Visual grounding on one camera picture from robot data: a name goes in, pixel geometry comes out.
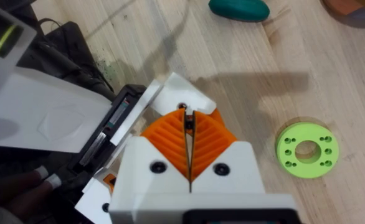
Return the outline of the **finger of the bare white left gripper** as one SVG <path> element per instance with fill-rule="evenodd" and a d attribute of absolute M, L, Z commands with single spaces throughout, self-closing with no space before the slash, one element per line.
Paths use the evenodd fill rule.
<path fill-rule="evenodd" d="M 151 108 L 162 116 L 181 108 L 186 110 L 187 115 L 193 115 L 194 111 L 212 114 L 216 106 L 212 99 L 174 72 L 161 84 L 159 93 L 151 103 Z"/>

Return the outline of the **finger of the white orange left gripper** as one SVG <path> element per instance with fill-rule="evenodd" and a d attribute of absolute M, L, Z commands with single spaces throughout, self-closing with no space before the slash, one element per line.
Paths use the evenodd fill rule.
<path fill-rule="evenodd" d="M 83 195 L 75 209 L 95 224 L 112 224 L 108 212 L 116 176 L 112 173 L 97 174 L 82 190 Z"/>

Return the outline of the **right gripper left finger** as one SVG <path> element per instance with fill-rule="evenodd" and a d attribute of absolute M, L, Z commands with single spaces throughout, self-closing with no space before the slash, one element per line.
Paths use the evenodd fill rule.
<path fill-rule="evenodd" d="M 178 109 L 128 140 L 109 214 L 112 218 L 181 218 L 189 198 L 186 112 Z"/>

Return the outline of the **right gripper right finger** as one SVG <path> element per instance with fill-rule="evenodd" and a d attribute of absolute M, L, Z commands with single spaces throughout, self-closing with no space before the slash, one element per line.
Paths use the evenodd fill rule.
<path fill-rule="evenodd" d="M 191 193 L 264 194 L 251 143 L 239 141 L 218 120 L 194 112 Z"/>

